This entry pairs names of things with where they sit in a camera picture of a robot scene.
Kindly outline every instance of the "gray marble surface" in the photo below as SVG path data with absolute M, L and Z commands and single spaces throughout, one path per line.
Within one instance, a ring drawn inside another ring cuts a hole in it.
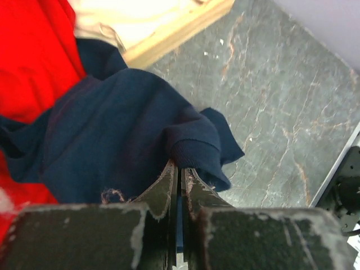
M 237 0 L 149 71 L 227 118 L 245 157 L 220 195 L 236 207 L 309 205 L 360 121 L 355 72 L 267 0 Z

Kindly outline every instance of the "red fabric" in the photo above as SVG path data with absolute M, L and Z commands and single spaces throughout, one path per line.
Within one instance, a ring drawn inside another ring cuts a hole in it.
M 66 0 L 1 0 L 0 18 L 0 114 L 31 123 L 85 76 L 73 34 L 75 13 Z M 56 203 L 42 184 L 15 183 L 2 152 L 0 187 L 0 242 L 25 205 Z

